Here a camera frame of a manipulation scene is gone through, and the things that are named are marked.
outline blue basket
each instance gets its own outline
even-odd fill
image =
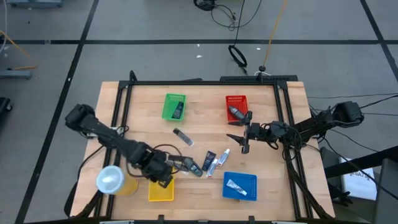
[[[245,196],[237,190],[228,187],[226,183],[231,179],[248,194]],[[224,173],[223,197],[240,200],[257,200],[257,176],[252,174],[240,174],[235,172]]]

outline green basket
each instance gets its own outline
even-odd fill
[[[162,118],[171,121],[182,121],[186,107],[185,98],[186,96],[181,94],[171,94],[171,93],[166,94],[166,100],[164,101]],[[184,107],[182,108],[181,117],[179,119],[175,119],[172,118],[172,116],[179,102],[184,103]]]

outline red basket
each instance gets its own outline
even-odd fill
[[[246,96],[226,96],[225,100],[228,122],[239,121],[231,114],[231,112],[229,112],[228,106],[235,107],[243,114],[246,114],[248,112],[248,102],[246,101]]]

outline plastic basket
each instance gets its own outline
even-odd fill
[[[171,93],[166,94],[166,99],[165,99],[164,105],[163,105],[162,118],[166,119],[166,120],[171,120],[171,121],[182,121],[182,119],[184,117],[185,107],[186,107],[185,99],[186,99],[185,95],[171,94]],[[174,111],[177,108],[177,105],[179,102],[184,103],[184,107],[182,108],[180,118],[175,119],[175,118],[172,118],[172,116],[173,116]]]
[[[157,182],[149,182],[148,201],[169,202],[174,200],[174,179],[166,188],[161,187]]]
[[[228,122],[239,121],[236,119],[228,109],[228,106],[233,106],[236,109],[240,110],[243,114],[248,112],[248,102],[246,101],[246,96],[226,96],[226,114],[228,117]]]
[[[228,187],[226,183],[231,179],[248,194],[243,195],[237,190]],[[252,174],[240,174],[236,172],[225,172],[223,183],[223,197],[240,200],[257,200],[257,176]]]

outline floor tile line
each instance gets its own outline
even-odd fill
[[[57,106],[55,108],[55,111],[54,111],[54,114],[53,114],[53,117],[52,117],[52,120],[51,120],[51,123],[49,126],[49,130],[47,131],[42,149],[39,154],[39,158],[37,159],[34,171],[32,173],[32,177],[30,178],[27,190],[24,195],[24,199],[23,199],[23,201],[21,203],[21,207],[18,211],[16,221],[15,221],[16,224],[20,224],[25,221],[26,214],[28,212],[32,198],[34,196],[34,192],[35,192],[37,183],[39,182],[41,172],[43,170],[45,159],[47,158],[47,154],[49,153],[50,145],[51,145],[55,130],[57,128],[57,124],[60,119],[61,112],[62,112],[63,106],[65,104],[65,100],[68,95],[70,84],[73,80],[73,76],[75,74],[76,67],[77,67],[79,59],[80,59],[81,51],[83,50],[84,41],[87,38],[88,31],[89,31],[91,23],[93,21],[93,17],[94,17],[94,14],[95,14],[95,11],[96,11],[96,8],[98,5],[98,1],[99,0],[93,1],[93,5],[91,6],[90,13],[88,14],[85,27],[83,29],[83,32],[81,34],[81,37],[80,37],[80,40],[78,43],[78,47],[76,48],[75,56],[70,65],[68,75],[65,79],[65,83],[63,84],[61,95],[58,100]]]
[[[268,44],[267,39],[241,39],[238,44]],[[79,44],[79,40],[15,40],[16,44],[59,45]],[[85,40],[84,44],[92,45],[155,45],[155,44],[232,44],[233,39],[178,39],[178,40]],[[388,40],[390,44],[398,44],[398,40]],[[372,45],[380,44],[380,40],[291,40],[274,39],[272,44],[297,45]]]
[[[379,26],[377,25],[376,20],[374,19],[372,12],[371,12],[368,4],[366,3],[366,0],[361,0],[361,4],[362,4],[363,9],[365,10],[365,13],[366,13],[368,19],[369,19],[369,22],[372,25],[373,31],[374,31],[377,39],[380,41],[381,48],[383,49],[384,55],[387,58],[388,64],[390,65],[391,70],[398,81],[398,67],[397,67],[396,61],[394,60],[394,58],[390,52],[390,49],[387,46],[387,42],[384,40],[384,37],[381,34]]]

